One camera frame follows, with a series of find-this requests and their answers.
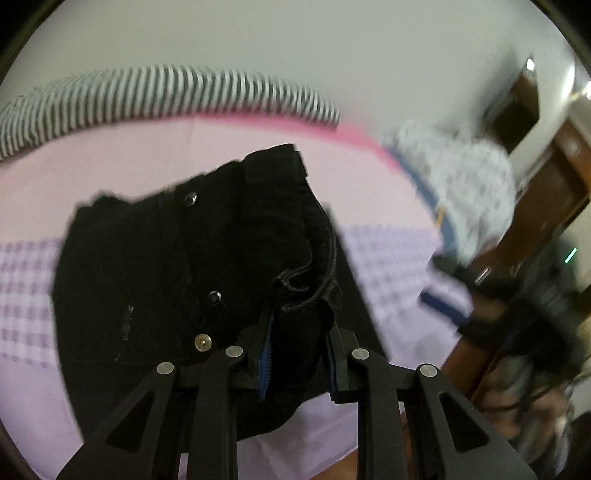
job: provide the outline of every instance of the bed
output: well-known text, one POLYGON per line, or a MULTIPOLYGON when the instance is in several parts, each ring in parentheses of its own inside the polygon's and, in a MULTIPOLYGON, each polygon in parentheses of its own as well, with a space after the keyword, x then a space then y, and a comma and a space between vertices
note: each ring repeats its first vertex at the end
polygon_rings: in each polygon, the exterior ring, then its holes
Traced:
MULTIPOLYGON (((471 303, 428 266, 442 246, 430 207, 390 154, 337 124, 336 106, 307 87, 183 66, 71 77, 0 113, 0 420, 41 479, 54 479, 83 441, 60 375, 50 293, 69 219, 97 192, 137 199, 293 143, 388 360, 445 361, 454 328, 417 297, 430 287, 466 314, 471 303)), ((241 479, 311 478, 356 449, 356 429, 354 406, 327 394, 308 400, 278 430, 239 442, 241 479)))

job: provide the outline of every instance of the metal rivet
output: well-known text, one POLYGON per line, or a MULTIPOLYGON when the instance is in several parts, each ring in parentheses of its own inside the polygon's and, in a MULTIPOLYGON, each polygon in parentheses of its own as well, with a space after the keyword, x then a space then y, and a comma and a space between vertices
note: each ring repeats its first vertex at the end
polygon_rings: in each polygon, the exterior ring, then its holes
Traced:
POLYGON ((200 352, 207 352, 212 347, 212 338, 205 333, 195 337, 195 348, 200 352))
POLYGON ((430 364, 424 364, 421 366, 420 372, 425 377, 431 378, 431 377, 435 377, 435 375, 437 375, 437 368, 435 368, 434 366, 432 366, 430 364))
POLYGON ((207 301, 210 305, 219 305, 222 302, 222 294, 217 290, 211 291, 207 296, 207 301))
POLYGON ((369 358, 369 352, 365 348, 356 348, 353 350, 353 358, 367 360, 369 358))
POLYGON ((238 345, 232 345, 226 348, 226 355, 232 358, 241 356, 243 352, 242 347, 238 345))
POLYGON ((185 200, 183 202, 186 207, 190 207, 192 204, 195 203, 195 200, 197 200, 197 194, 195 192, 189 192, 185 196, 185 200))
POLYGON ((169 373, 172 373, 173 370, 174 365, 170 362, 162 362, 161 364, 159 364, 159 366, 156 367, 156 371, 160 375, 168 375, 169 373))

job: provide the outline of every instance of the black and white striped fabric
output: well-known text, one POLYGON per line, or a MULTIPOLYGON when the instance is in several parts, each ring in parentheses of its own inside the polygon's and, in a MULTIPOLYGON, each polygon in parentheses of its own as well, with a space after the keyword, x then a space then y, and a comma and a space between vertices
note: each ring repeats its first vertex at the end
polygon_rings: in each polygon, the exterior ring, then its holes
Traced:
POLYGON ((0 160, 96 125, 191 113, 291 116, 336 127, 329 98, 260 73, 191 66, 95 70, 56 80, 0 112, 0 160))

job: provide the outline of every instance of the black jeans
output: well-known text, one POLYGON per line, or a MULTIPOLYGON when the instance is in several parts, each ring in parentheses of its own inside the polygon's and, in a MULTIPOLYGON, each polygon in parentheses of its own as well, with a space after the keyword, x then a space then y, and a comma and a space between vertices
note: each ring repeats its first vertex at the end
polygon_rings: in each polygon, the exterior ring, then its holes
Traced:
POLYGON ((338 312, 336 238, 292 145, 248 155, 139 202, 81 207, 52 293, 66 388, 84 437, 162 361, 236 342, 274 301, 271 386, 239 438, 295 412, 338 312), (195 347, 197 335, 212 340, 195 347))

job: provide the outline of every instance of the green light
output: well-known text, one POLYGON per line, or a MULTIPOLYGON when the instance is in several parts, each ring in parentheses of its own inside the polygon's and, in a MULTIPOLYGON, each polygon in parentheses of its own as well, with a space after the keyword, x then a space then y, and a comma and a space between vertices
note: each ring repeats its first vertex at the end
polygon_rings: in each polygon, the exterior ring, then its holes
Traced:
POLYGON ((564 263, 570 262, 570 260, 574 257, 576 252, 577 252, 577 248, 575 247, 571 250, 571 252, 569 253, 569 256, 566 257, 566 260, 564 260, 564 263))

